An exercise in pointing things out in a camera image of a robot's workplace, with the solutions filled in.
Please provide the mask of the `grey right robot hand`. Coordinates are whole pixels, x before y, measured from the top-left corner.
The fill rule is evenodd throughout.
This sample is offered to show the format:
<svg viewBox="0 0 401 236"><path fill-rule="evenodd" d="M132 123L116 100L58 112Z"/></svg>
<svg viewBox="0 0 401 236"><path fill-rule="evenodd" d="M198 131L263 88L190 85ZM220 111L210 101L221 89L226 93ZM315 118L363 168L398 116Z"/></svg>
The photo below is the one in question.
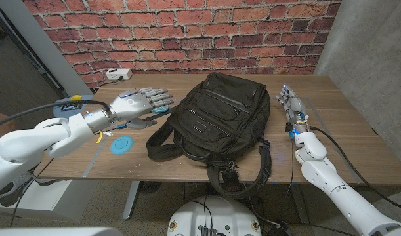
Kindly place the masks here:
<svg viewBox="0 0 401 236"><path fill-rule="evenodd" d="M287 122L285 131L291 136L296 136L303 132L309 131L306 106L296 93L288 86L284 85L279 96L276 96L277 101L286 111Z"/></svg>

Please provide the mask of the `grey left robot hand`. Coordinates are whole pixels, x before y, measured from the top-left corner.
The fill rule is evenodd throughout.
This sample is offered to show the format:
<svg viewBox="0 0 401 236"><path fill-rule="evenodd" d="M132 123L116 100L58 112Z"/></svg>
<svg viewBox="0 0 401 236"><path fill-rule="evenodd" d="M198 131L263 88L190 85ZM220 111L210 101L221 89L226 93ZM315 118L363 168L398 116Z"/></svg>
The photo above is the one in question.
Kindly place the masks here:
<svg viewBox="0 0 401 236"><path fill-rule="evenodd" d="M155 125L155 120L144 121L140 116L149 114L153 109L172 104L173 95L167 89L132 88L119 94L110 103L111 117L114 121L125 121L132 129L141 130Z"/></svg>

